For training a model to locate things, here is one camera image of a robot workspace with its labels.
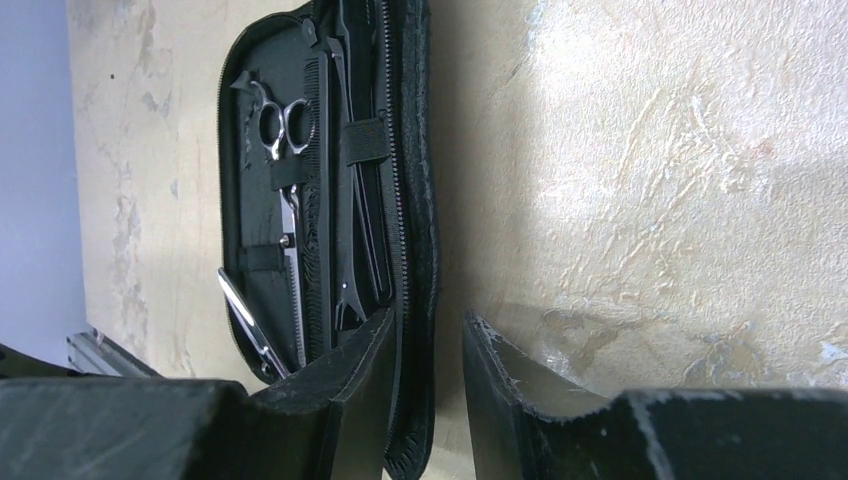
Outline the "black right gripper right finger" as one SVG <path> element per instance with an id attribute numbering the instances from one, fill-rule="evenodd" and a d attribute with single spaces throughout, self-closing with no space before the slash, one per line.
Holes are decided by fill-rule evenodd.
<path id="1" fill-rule="evenodd" d="M 463 320 L 480 479 L 843 479 L 847 394 L 832 389 L 588 391 L 480 315 Z"/>

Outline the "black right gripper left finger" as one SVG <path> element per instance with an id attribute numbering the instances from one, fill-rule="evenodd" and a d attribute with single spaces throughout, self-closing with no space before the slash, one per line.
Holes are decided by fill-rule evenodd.
<path id="1" fill-rule="evenodd" d="M 396 326 L 254 394 L 235 381 L 89 375 L 1 351 L 5 479 L 377 479 Z"/>

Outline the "black hair comb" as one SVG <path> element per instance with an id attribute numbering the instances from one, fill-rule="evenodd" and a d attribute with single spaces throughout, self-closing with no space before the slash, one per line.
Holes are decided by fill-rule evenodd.
<path id="1" fill-rule="evenodd" d="M 329 226 L 331 202 L 329 180 L 330 106 L 329 59 L 319 52 L 305 64 L 304 93 L 309 101 L 313 136 L 307 148 L 305 226 L 307 357 L 315 360 L 332 348 L 330 328 L 331 254 Z"/>

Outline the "black zippered tool case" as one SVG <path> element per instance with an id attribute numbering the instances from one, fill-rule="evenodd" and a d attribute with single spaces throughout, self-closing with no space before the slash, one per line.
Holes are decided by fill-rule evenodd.
<path id="1" fill-rule="evenodd" d="M 362 310 L 354 330 L 336 328 L 344 241 L 340 233 L 343 182 L 339 173 L 340 95 L 335 63 L 327 43 L 339 34 L 341 1 L 310 1 L 289 12 L 254 21 L 227 53 L 219 79 L 217 103 L 218 166 L 222 222 L 222 264 L 264 330 L 290 375 L 284 379 L 262 368 L 261 359 L 226 302 L 232 338 L 261 391 L 305 369 L 341 346 L 378 313 L 389 313 L 396 326 L 396 351 L 389 429 L 382 474 L 418 479 L 433 442 L 434 322 L 438 298 L 439 239 L 429 146 L 429 5 L 425 1 L 371 1 L 374 9 L 373 119 L 377 124 L 377 159 L 381 216 L 392 292 L 372 311 Z M 329 226 L 332 274 L 330 328 L 332 348 L 298 366 L 295 351 L 288 260 L 282 237 L 278 189 L 300 181 L 300 267 L 307 354 L 306 242 L 307 149 L 294 156 L 286 147 L 285 163 L 272 167 L 260 141 L 257 80 L 281 107 L 304 93 L 305 64 L 319 52 L 329 59 L 330 117 Z M 297 143 L 309 134 L 309 113 L 295 111 L 290 134 Z"/>

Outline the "silver thinning scissors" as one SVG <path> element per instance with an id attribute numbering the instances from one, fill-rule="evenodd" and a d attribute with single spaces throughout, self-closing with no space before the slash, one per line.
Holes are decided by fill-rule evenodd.
<path id="1" fill-rule="evenodd" d="M 260 141 L 268 152 L 272 167 L 293 166 L 293 161 L 285 163 L 284 155 L 286 147 L 289 147 L 294 156 L 300 156 L 312 143 L 315 135 L 315 126 L 310 123 L 309 134 L 303 142 L 297 143 L 290 134 L 290 123 L 293 113 L 301 110 L 307 112 L 311 109 L 311 102 L 305 98 L 298 98 L 285 107 L 281 107 L 268 94 L 265 85 L 257 80 L 249 80 L 248 85 L 257 92 L 259 106 L 259 129 Z M 271 112 L 271 117 L 278 123 L 277 133 L 272 137 L 266 137 L 262 130 L 262 120 L 266 111 Z M 295 351 L 298 366 L 305 367 L 307 364 L 306 340 L 303 314 L 302 281 L 300 267 L 300 181 L 295 181 L 290 186 L 278 189 L 281 207 L 282 237 L 279 240 L 283 254 L 288 260 L 288 274 L 290 280 L 290 293 L 292 298 L 293 327 L 295 336 Z"/>

